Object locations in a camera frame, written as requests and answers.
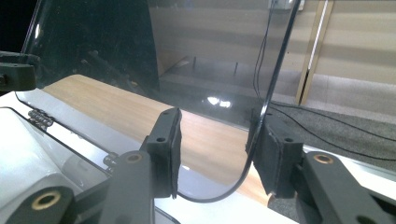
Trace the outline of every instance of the black cable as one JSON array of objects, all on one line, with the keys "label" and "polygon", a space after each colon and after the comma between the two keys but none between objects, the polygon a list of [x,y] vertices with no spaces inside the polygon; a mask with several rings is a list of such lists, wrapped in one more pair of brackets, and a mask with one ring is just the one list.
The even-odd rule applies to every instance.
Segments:
[{"label": "black cable", "polygon": [[396,142],[396,139],[389,138],[389,137],[386,137],[386,136],[383,136],[383,135],[380,135],[380,134],[377,134],[377,133],[372,133],[372,132],[366,131],[366,130],[364,130],[363,128],[360,128],[360,127],[358,127],[358,126],[352,125],[352,124],[347,123],[347,122],[345,122],[345,121],[342,121],[342,120],[340,120],[340,119],[335,119],[335,118],[333,118],[333,117],[331,117],[331,116],[328,116],[328,115],[325,115],[325,114],[322,114],[322,113],[319,113],[319,112],[316,112],[316,111],[313,111],[313,110],[310,110],[310,109],[306,109],[306,108],[303,108],[303,107],[301,107],[301,106],[296,106],[296,105],[281,105],[281,104],[278,104],[278,103],[275,103],[275,102],[271,102],[271,104],[277,105],[277,106],[288,107],[288,108],[301,109],[301,110],[304,110],[304,111],[307,111],[307,112],[310,112],[310,113],[313,113],[313,114],[322,116],[322,117],[327,118],[327,119],[335,120],[335,121],[337,121],[337,122],[340,122],[340,123],[342,123],[342,124],[345,124],[346,126],[349,126],[349,127],[351,127],[351,128],[357,129],[357,130],[359,130],[359,131],[361,131],[361,132],[364,132],[364,133],[368,133],[368,134],[373,135],[373,136],[375,136],[375,137],[379,137],[379,138],[382,138],[382,139],[385,139],[385,140],[389,140],[389,141],[392,141],[392,142]]},{"label": "black cable", "polygon": [[269,12],[269,15],[268,15],[267,27],[265,29],[264,38],[262,39],[262,45],[260,46],[259,56],[257,57],[256,65],[254,67],[253,89],[256,92],[257,98],[259,100],[261,99],[261,96],[260,96],[260,83],[259,83],[260,70],[262,69],[262,61],[264,59],[264,52],[265,52],[265,48],[266,48],[266,45],[267,45],[267,37],[268,37],[268,32],[269,32],[271,18],[272,18],[273,12],[274,12],[274,5],[275,5],[275,0],[272,0],[271,7],[270,7],[270,12]]},{"label": "black cable", "polygon": [[268,31],[270,28],[271,18],[272,18],[273,12],[274,12],[274,6],[275,6],[275,0],[272,0],[270,14],[268,16],[267,28],[265,30],[265,36],[264,36],[265,41],[264,41],[264,46],[262,48],[262,60],[260,61],[259,71],[257,71],[257,76],[256,76],[256,86],[257,86],[257,92],[259,93],[259,99],[261,98],[261,95],[260,95],[260,71],[262,70],[262,62],[264,60],[264,53],[265,53],[265,49],[267,47]]},{"label": "black cable", "polygon": [[336,145],[336,144],[334,144],[334,143],[332,143],[332,142],[329,142],[329,141],[327,141],[326,139],[320,137],[318,134],[315,134],[315,133],[311,132],[311,131],[310,131],[309,129],[307,129],[303,124],[301,124],[299,121],[297,121],[296,119],[294,119],[292,116],[290,116],[290,115],[287,114],[286,112],[284,112],[284,111],[282,111],[282,110],[280,110],[280,109],[277,109],[277,108],[275,108],[275,107],[273,107],[273,106],[270,106],[270,108],[276,110],[277,112],[279,112],[279,113],[281,113],[281,114],[283,114],[283,115],[285,115],[285,116],[288,117],[289,119],[293,120],[298,126],[300,126],[302,129],[304,129],[306,132],[308,132],[308,133],[314,135],[317,139],[319,139],[319,140],[321,140],[321,141],[323,141],[323,142],[325,142],[325,143],[327,143],[327,144],[329,144],[329,145],[331,145],[331,146],[333,146],[333,147],[337,147],[337,148],[339,148],[339,149],[341,149],[341,150],[344,150],[344,151],[347,151],[347,152],[350,152],[350,153],[353,153],[353,154],[356,154],[356,155],[360,155],[360,156],[363,156],[363,157],[375,159],[375,160],[381,160],[381,161],[396,161],[396,159],[388,159],[388,158],[381,158],[381,157],[376,157],[376,156],[370,156],[370,155],[367,155],[367,154],[364,154],[364,153],[360,153],[360,152],[356,152],[356,151],[352,151],[352,150],[346,149],[346,148],[344,148],[344,147],[340,147],[340,146],[338,146],[338,145]]},{"label": "black cable", "polygon": [[233,186],[231,186],[228,190],[226,190],[224,193],[220,194],[219,196],[213,197],[213,198],[208,198],[208,199],[196,199],[196,198],[192,198],[190,196],[187,196],[187,195],[183,194],[180,191],[177,192],[177,195],[179,195],[180,197],[182,197],[182,198],[184,198],[186,200],[194,202],[194,203],[213,203],[213,202],[217,202],[217,201],[220,201],[222,199],[225,199],[226,197],[228,197],[231,194],[233,194],[242,185],[242,183],[245,181],[246,177],[248,176],[248,171],[250,170],[250,165],[251,165],[251,163],[253,161],[253,156],[254,156],[254,152],[255,151],[256,151],[255,147],[250,149],[249,153],[247,154],[247,160],[245,162],[244,169],[242,170],[241,176],[235,182],[235,184],[233,184]]}]

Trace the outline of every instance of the wooden board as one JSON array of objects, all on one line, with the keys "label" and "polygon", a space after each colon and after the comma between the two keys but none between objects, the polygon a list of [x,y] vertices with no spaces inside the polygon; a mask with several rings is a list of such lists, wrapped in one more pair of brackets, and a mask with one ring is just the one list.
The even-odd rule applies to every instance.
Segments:
[{"label": "wooden board", "polygon": [[[53,83],[45,92],[105,125],[143,142],[162,111],[172,106],[73,75]],[[182,111],[182,163],[219,183],[232,184],[247,159],[246,131]],[[238,190],[267,204],[258,174],[252,168]]]}]

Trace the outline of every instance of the metal bracket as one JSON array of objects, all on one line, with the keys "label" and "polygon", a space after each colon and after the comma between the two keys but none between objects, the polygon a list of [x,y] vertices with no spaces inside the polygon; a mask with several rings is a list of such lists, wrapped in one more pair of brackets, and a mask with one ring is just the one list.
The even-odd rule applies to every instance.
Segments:
[{"label": "metal bracket", "polygon": [[156,198],[177,196],[177,178],[180,168],[181,111],[165,110],[140,150],[147,151],[154,165],[154,195]]},{"label": "metal bracket", "polygon": [[290,183],[293,165],[303,156],[303,140],[272,114],[267,114],[262,125],[253,164],[267,193],[276,198],[292,198]]},{"label": "metal bracket", "polygon": [[302,223],[392,223],[368,190],[331,154],[306,153],[292,182],[299,194]]},{"label": "metal bracket", "polygon": [[52,126],[53,118],[48,116],[44,111],[34,109],[29,111],[29,121],[33,123],[36,127],[43,131],[46,131],[48,127]]},{"label": "metal bracket", "polygon": [[63,224],[73,223],[76,214],[73,190],[66,187],[50,187],[42,189],[26,200],[8,219],[7,224],[41,223]]},{"label": "metal bracket", "polygon": [[116,158],[116,163],[99,223],[153,223],[150,155],[131,151]]},{"label": "metal bracket", "polygon": [[21,63],[0,63],[0,91],[32,91],[35,69]]}]

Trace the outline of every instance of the brass insert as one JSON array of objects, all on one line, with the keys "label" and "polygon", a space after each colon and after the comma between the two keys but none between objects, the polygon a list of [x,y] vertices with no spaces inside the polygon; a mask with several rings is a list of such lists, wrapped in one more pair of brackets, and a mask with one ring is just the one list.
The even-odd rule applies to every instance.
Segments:
[{"label": "brass insert", "polygon": [[323,164],[332,164],[334,160],[331,157],[328,157],[326,155],[315,155],[314,156],[315,161],[318,161]]},{"label": "brass insert", "polygon": [[53,206],[59,202],[60,199],[61,193],[58,190],[49,191],[37,197],[32,203],[32,208],[35,210],[43,210]]},{"label": "brass insert", "polygon": [[142,158],[143,158],[142,155],[134,154],[134,155],[131,155],[131,156],[127,157],[126,161],[128,163],[135,163],[135,162],[138,162],[138,161],[142,160]]}]

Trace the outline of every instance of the transparent enclosure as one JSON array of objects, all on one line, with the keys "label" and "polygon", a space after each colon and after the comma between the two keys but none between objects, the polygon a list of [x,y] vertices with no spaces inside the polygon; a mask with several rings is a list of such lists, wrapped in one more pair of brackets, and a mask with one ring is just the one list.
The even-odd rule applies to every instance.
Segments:
[{"label": "transparent enclosure", "polygon": [[247,171],[298,2],[39,1],[21,57],[38,89],[18,97],[118,153],[180,107],[179,193],[210,201]]},{"label": "transparent enclosure", "polygon": [[9,108],[0,108],[0,223],[23,200],[47,187],[65,186],[75,195],[107,179],[99,167],[43,134]]}]

